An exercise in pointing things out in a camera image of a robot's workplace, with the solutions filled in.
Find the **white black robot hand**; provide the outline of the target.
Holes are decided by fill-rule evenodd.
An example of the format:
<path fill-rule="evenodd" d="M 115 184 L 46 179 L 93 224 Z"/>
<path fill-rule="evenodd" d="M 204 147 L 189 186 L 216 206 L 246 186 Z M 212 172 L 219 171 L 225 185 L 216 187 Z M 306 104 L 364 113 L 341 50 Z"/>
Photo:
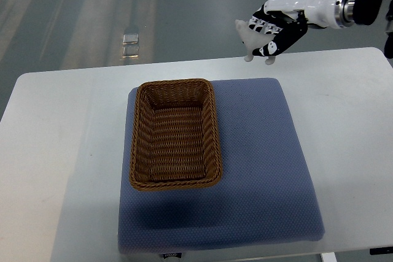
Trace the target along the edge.
<path fill-rule="evenodd" d="M 309 28 L 341 29 L 354 24 L 355 0 L 267 0 L 249 20 L 249 28 L 272 36 L 251 50 L 252 56 L 276 57 L 301 39 Z"/>

